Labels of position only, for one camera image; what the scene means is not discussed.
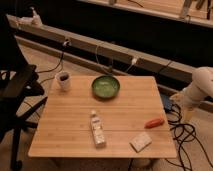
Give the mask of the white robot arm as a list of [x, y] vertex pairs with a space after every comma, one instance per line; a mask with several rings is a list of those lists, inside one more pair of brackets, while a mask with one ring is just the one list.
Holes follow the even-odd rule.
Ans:
[[170, 99], [181, 107], [193, 109], [207, 97], [213, 98], [213, 67], [199, 67], [192, 72], [191, 83]]

